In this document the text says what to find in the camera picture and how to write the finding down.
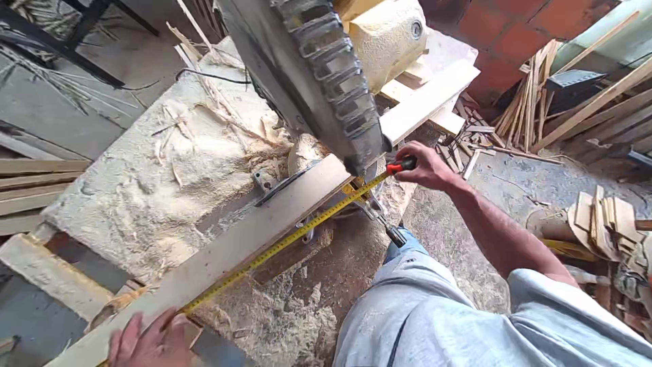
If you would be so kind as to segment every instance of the wooden plank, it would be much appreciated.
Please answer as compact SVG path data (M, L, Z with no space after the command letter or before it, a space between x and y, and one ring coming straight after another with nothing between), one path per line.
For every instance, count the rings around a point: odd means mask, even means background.
M639 125L625 131L622 134L612 136L610 138L601 140L600 143L603 144L615 144L615 143L629 143L652 135L652 120L649 118L647 121L640 123Z
M496 129L493 126L469 126L466 131L469 133L493 133Z
M106 358L110 334L125 327L137 311L143 324L167 308L181 308L220 278L246 263L292 230L296 222L351 180L344 165L329 155L222 233L211 244L168 272L153 293L145 293L124 311L70 346L47 366L97 366Z
M63 190L43 193L28 197L18 197L0 201L0 215L24 212L25 210L44 208L61 195Z
M471 172L473 172L473 167L475 167L475 163L478 161L478 157L480 157L481 149L475 150L473 152L473 157L471 157L471 160L469 163L466 165L466 168L464 169L464 174L462 175L462 178L465 180L468 180L469 177L471 177Z
M564 65L561 69L559 69L559 71L557 71L556 74L568 71L571 67L573 67L575 64L580 62L588 54L593 52L595 48L605 43L606 41L610 40L614 35L618 34L626 26L630 25L633 21L635 21L638 18L639 13L640 12L637 10L632 14L630 14L630 16L625 18L625 20L623 20L622 22L618 23L618 25L616 25L615 27L611 28L609 32L605 33L602 37L596 40L591 46L587 47L584 51L580 52L579 55L575 56L575 58L572 59L568 64Z
M88 167L88 161L37 161L34 159L0 159L0 174L39 172L79 172Z
M430 116L428 122L433 123L435 128L442 133L456 136L462 130L466 120L442 108L437 114Z
M434 79L417 89L406 101L401 101L380 119L380 126L391 141L401 141L426 121L435 109L452 95L460 93L480 71L459 60L437 73Z
M82 172L64 172L51 174L38 174L34 176L20 176L0 178L0 190L17 189L37 185L57 184L59 182L72 182Z
M591 205L593 205L593 197L580 191L575 210L575 225L587 232L591 230Z
M28 158L41 159L44 161L63 160L57 157L56 155L52 155L48 152L44 152L20 140L16 140L13 138L13 136L9 134L5 134L1 131L0 131L0 146L4 146L5 148L13 150L14 152L22 154Z
M460 114L461 118L465 120L469 119L469 114L466 112L461 99L458 98L457 101L455 101L455 108L457 108L457 112Z
M600 125L601 123L612 118L627 117L634 111L643 108L650 101L652 101L652 88L643 93L639 93L626 101L620 102L619 104L605 111L602 111L599 114L595 114L590 118L587 118L586 120L580 122L576 127L573 127L568 133L562 135L560 139L566 140L568 138L572 138L573 136L580 134L594 126Z
M380 94L387 97L388 99L400 103L401 101L406 101L414 93L412 88L406 86L405 84L392 79L387 84L385 84L380 89Z
M634 207L621 198L614 197L615 230L629 240L639 242L641 236L636 232Z
M0 236L32 231L41 222L43 222L43 217L40 216L38 210L2 216L0 217Z
M0 246L0 261L87 321L113 297L113 293L45 247L32 244L24 234Z
M595 131L587 131L586 134L582 135L582 138L584 140L596 138L598 141L602 142L603 140L636 125L649 116L652 116L652 106L645 107L621 121L611 120L614 121L614 123L606 122L603 126L595 128Z
M29 189L4 191L0 193L0 202L2 202L3 200L15 199L19 197L30 197L33 195L48 194L48 193L55 193L55 192L60 193L64 191L69 185L70 185L69 183L60 183L60 184L58 183L56 185L38 186L38 187L30 187Z
M642 78L645 78L650 72L652 72L652 57L649 58L643 65L637 67L632 72L630 72L626 77L620 79L618 83L615 83L610 88L605 89L598 96L593 99L586 107L581 111L575 114L573 117L569 118L566 122L562 123L557 129L552 131L550 134L546 135L543 140L539 141L534 145L532 151L537 153L539 150L547 147L552 142L557 140L559 137L564 135L566 132L570 131L573 127L578 125L580 122L584 121L590 115L594 114L597 110L606 105L614 97L620 95L624 91L628 90L632 86L636 85Z

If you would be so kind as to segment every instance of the yellow measuring tape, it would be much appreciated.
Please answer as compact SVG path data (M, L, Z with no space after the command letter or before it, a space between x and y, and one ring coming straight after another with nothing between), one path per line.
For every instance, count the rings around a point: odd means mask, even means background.
M300 229L298 229L296 232L293 234L289 235L288 237L285 237L283 240L277 242L274 246L272 246L270 249L256 257L251 263L249 263L246 267L244 267L242 270L238 270L236 273L230 275L228 278L225 280L214 284L212 287L208 288L206 291L204 291L202 294L197 296L194 300L190 301L186 306L184 306L181 311L183 313L190 313L192 310L194 310L197 306L199 306L202 302L206 301L207 299L211 298L212 296L216 295L219 293L221 290L224 288L228 287L231 285L233 282L237 281L238 279L242 278L245 276L247 272L250 270L253 270L257 267L259 267L262 263L267 261L270 257L276 255L279 253L281 250L284 248L288 247L292 242L300 239L303 237L308 231L311 229L317 227L318 225L322 224L326 219L329 219L335 213L339 212L340 210L344 209L348 204L351 204L352 202L356 201L357 199L361 198L365 193L367 193L369 190L373 189L377 184L380 184L385 178L387 178L389 174L387 172L383 172L382 174L376 176L373 180L371 180L368 184L362 186L356 192L350 194L347 196L344 200L338 202L335 204L333 207L329 208L325 212L323 212L320 216L317 218L311 220L307 224L303 225Z

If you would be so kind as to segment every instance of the wooden stick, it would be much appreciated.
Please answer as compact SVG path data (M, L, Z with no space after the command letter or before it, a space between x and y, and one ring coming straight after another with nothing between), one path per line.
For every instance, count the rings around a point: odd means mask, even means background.
M630 16L628 16L625 20L620 22L617 26L613 27L604 36L600 37L591 46L587 47L584 51L582 51L579 55L577 55L574 59L572 59L568 64L564 65L561 69L559 69L559 71L557 71L556 74L568 71L571 67L573 67L575 64L580 62L588 54L593 52L595 50L595 48L597 48L601 44L605 43L607 40L612 38L614 35L618 34L620 31L622 31L626 26L628 26L633 21L635 21L638 18L639 13L640 12L637 10L637 11L633 12L632 14L630 14Z

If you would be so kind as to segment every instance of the leg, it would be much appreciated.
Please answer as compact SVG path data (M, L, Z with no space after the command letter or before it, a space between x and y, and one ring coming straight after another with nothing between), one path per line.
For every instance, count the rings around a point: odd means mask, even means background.
M414 237L414 234L412 234L412 232L408 231L403 226L400 226L398 230L401 232L401 234L403 234L403 236L405 236L407 243L404 244L403 247L401 248L398 248L396 245L394 245L394 243L389 244L389 247L387 248L387 256L385 257L385 261L383 262L383 265L389 263L397 256L403 254L405 251L409 249L414 249L425 255L430 255L427 252L427 250L421 245L419 240L416 237Z

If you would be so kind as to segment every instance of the black cable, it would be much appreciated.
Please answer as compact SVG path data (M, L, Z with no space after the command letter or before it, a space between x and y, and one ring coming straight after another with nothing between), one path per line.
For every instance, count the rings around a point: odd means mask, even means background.
M176 81L179 81L179 77L180 77L180 76L181 76L185 71L192 72L192 73L194 73L194 74L199 74L199 75L208 76L208 77L210 77L210 78L217 78L217 79L221 79L221 80L226 80L227 82L236 83L236 84L251 84L251 82L248 81L248 80L233 80L233 79L229 79L229 78L224 78L223 76L219 76L219 75L215 75L215 74L207 74L207 73L205 73L205 72L195 71L195 70L192 70L192 69L181 69L181 70L177 73L177 76L175 77Z

